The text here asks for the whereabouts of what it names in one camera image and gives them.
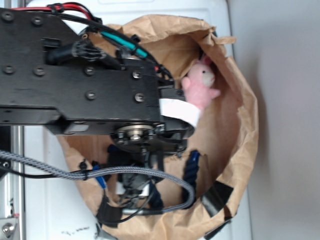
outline paper bag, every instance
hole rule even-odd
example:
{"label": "paper bag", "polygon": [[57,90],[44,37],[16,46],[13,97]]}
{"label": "paper bag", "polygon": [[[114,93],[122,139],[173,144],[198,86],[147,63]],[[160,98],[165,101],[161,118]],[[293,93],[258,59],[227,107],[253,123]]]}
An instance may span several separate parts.
{"label": "paper bag", "polygon": [[[167,173],[182,178],[190,151],[197,149],[201,153],[193,206],[162,215],[135,216],[116,228],[103,225],[102,229],[119,240],[196,240],[235,216],[257,153],[256,97],[234,59],[225,57],[223,44],[232,44],[236,39],[216,37],[215,27],[203,20],[170,15],[146,15],[111,27],[129,37],[138,35],[140,44],[171,71],[177,87],[202,50],[214,63],[213,87],[221,95],[205,110],[182,157],[174,155],[164,161]],[[109,54],[114,52],[115,47],[100,35],[91,34],[90,39]],[[71,171],[79,169],[83,158],[106,162],[107,148],[112,143],[109,136],[103,135],[59,140]],[[116,176],[108,181],[111,205],[117,197],[115,181]],[[101,187],[95,179],[79,181],[77,186],[96,215],[104,194]],[[174,183],[163,180],[157,189],[166,207],[182,203],[182,190]]]}

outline red wire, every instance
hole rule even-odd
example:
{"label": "red wire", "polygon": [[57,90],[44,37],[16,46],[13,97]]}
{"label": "red wire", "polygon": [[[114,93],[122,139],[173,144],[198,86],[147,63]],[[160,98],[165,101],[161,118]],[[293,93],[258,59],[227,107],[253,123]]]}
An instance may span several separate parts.
{"label": "red wire", "polygon": [[[81,12],[83,13],[87,19],[92,20],[90,15],[88,14],[88,12],[83,9],[81,6],[75,5],[75,4],[62,4],[62,6],[64,8],[66,8],[66,10],[71,10],[71,11],[77,11],[77,12]],[[55,8],[57,10],[60,10],[61,7],[59,5],[56,5]],[[15,7],[12,8],[13,10],[18,10],[18,11],[51,11],[51,7],[48,6],[32,6],[32,7]]]}

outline gray braided cable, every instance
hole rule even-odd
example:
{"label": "gray braided cable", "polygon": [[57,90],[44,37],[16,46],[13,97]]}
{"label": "gray braided cable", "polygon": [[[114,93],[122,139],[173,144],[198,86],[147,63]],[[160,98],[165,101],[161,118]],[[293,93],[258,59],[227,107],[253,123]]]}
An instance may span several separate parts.
{"label": "gray braided cable", "polygon": [[194,199],[195,199],[194,188],[189,183],[160,170],[137,167],[137,166],[118,166],[118,167],[109,167],[109,168],[89,171],[86,176],[86,174],[81,171],[66,172],[56,167],[50,166],[44,162],[29,158],[29,157],[25,157],[25,156],[20,156],[11,152],[2,151],[2,150],[0,150],[0,159],[5,161],[11,161],[11,162],[19,162],[24,165],[28,165],[28,166],[40,169],[42,171],[45,171],[47,173],[50,173],[55,177],[67,179],[67,180],[85,180],[86,177],[88,179],[91,179],[91,178],[97,178],[105,175],[124,174],[124,173],[143,174],[143,175],[149,175],[149,176],[158,177],[162,179],[168,179],[178,184],[179,186],[183,187],[184,189],[186,189],[189,195],[186,202],[176,206],[170,206],[170,207],[164,208],[161,210],[162,213],[168,213],[168,212],[179,210],[179,209],[185,209],[189,207],[194,202]]}

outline cable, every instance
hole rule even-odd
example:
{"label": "cable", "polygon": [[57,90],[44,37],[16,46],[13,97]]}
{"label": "cable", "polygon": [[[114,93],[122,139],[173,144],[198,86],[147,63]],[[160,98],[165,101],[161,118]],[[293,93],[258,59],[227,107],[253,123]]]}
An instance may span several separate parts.
{"label": "cable", "polygon": [[11,173],[11,174],[15,174],[24,178],[29,178],[29,179],[51,179],[51,178],[56,178],[56,176],[54,176],[53,174],[45,174],[45,175],[31,175],[31,174],[26,174],[26,173],[22,173],[19,171],[15,171],[11,168],[8,167],[4,167],[0,165],[0,170]]}
{"label": "cable", "polygon": [[84,5],[82,5],[81,3],[78,3],[78,2],[74,2],[74,1],[69,1],[69,2],[65,2],[64,4],[73,4],[73,5],[77,5],[77,6],[80,6],[82,8],[84,8],[87,13],[90,15],[91,19],[95,19],[96,17],[91,13],[91,11]]}
{"label": "cable", "polygon": [[51,12],[44,12],[44,14],[54,14],[55,16],[60,17],[63,20],[68,20],[68,21],[72,21],[72,22],[76,22],[76,23],[81,23],[81,24],[85,24],[91,27],[94,27],[96,29],[99,29],[101,31],[105,31],[107,33],[111,33],[112,35],[115,35],[119,38],[122,39],[122,41],[126,41],[131,43],[132,45],[134,45],[134,48],[136,48],[137,50],[140,49],[142,52],[146,53],[146,59],[151,60],[153,63],[155,63],[155,65],[159,68],[159,71],[161,71],[162,73],[164,73],[165,75],[167,75],[169,77],[169,79],[172,79],[173,76],[171,75],[170,71],[167,70],[163,65],[159,64],[158,61],[152,56],[152,54],[150,52],[148,52],[145,48],[143,48],[141,45],[139,45],[137,42],[133,41],[130,37],[124,35],[123,33],[114,30],[111,27],[102,25],[98,22],[92,21],[92,20],[88,20],[82,17],[78,17],[78,16],[74,16],[74,15],[69,15],[69,14],[65,14],[65,13],[51,13]]}
{"label": "cable", "polygon": [[121,32],[118,32],[117,30],[114,30],[108,26],[102,25],[101,19],[94,17],[92,13],[84,5],[76,2],[67,2],[62,4],[62,6],[64,10],[82,12],[85,14],[85,16],[88,19],[65,14],[65,13],[60,13],[59,11],[62,10],[62,8],[58,4],[55,5],[56,12],[53,12],[51,7],[18,7],[18,8],[12,8],[12,9],[20,10],[20,11],[44,11],[43,12],[44,14],[49,13],[49,14],[58,16],[63,20],[82,23],[82,24],[97,28],[102,31],[101,35],[104,37],[104,39],[107,39],[107,41],[111,42],[116,46],[119,46],[119,45],[125,45],[127,47],[129,46],[131,50],[133,50],[138,54],[138,57],[143,57],[148,60],[151,60],[157,66],[158,71],[161,72],[164,76],[168,76],[169,79],[173,78],[170,71],[168,71],[163,65],[159,64],[158,61],[152,56],[152,54],[150,54],[146,49],[144,49],[137,42],[127,37],[126,35],[122,34]]}
{"label": "cable", "polygon": [[153,188],[151,193],[149,194],[148,198],[144,201],[144,203],[134,212],[132,213],[130,216],[121,219],[121,220],[117,220],[117,221],[105,221],[103,220],[103,224],[108,224],[108,225],[115,225],[115,224],[121,224],[124,223],[126,221],[128,221],[129,219],[132,219],[134,216],[138,215],[138,213],[142,210],[144,210],[145,206],[147,206],[147,204],[150,202],[150,199],[153,197],[154,193],[155,193],[155,189]]}
{"label": "cable", "polygon": [[189,196],[186,202],[179,205],[170,206],[168,208],[161,209],[162,213],[168,213],[171,211],[187,208],[193,203],[195,198],[194,188],[189,183],[160,170],[136,167],[136,166],[119,166],[119,167],[103,168],[99,170],[92,170],[89,172],[83,172],[83,171],[66,172],[56,167],[50,166],[44,162],[40,162],[32,158],[20,156],[20,155],[3,151],[3,150],[0,150],[0,159],[4,161],[19,162],[31,167],[35,167],[47,173],[50,173],[55,177],[59,177],[67,180],[85,180],[86,178],[92,179],[92,178],[111,175],[111,174],[131,173],[131,174],[142,174],[142,175],[167,179],[171,182],[178,184],[179,186],[183,187],[188,191]]}
{"label": "cable", "polygon": [[62,7],[60,5],[52,5],[54,8],[50,7],[50,6],[32,6],[32,7],[14,7],[11,8],[12,10],[17,10],[17,11],[44,11],[44,12],[50,12],[52,14],[55,14],[55,12],[52,12],[53,9],[56,10],[57,12],[59,11],[77,11],[77,12],[81,12],[83,13],[87,19],[89,20],[93,20],[95,19],[95,17],[92,15],[92,13],[87,12],[85,9],[83,9],[81,6],[76,5],[76,4],[62,4]]}

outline pink plush bunny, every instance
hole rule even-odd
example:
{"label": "pink plush bunny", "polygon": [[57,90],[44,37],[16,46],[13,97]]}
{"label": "pink plush bunny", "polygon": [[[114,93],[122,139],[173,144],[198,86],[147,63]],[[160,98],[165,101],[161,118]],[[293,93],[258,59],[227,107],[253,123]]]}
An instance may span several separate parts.
{"label": "pink plush bunny", "polygon": [[211,62],[208,56],[202,57],[181,80],[186,101],[197,106],[201,110],[201,115],[211,104],[211,100],[220,95],[220,90],[211,88],[216,79],[209,67]]}

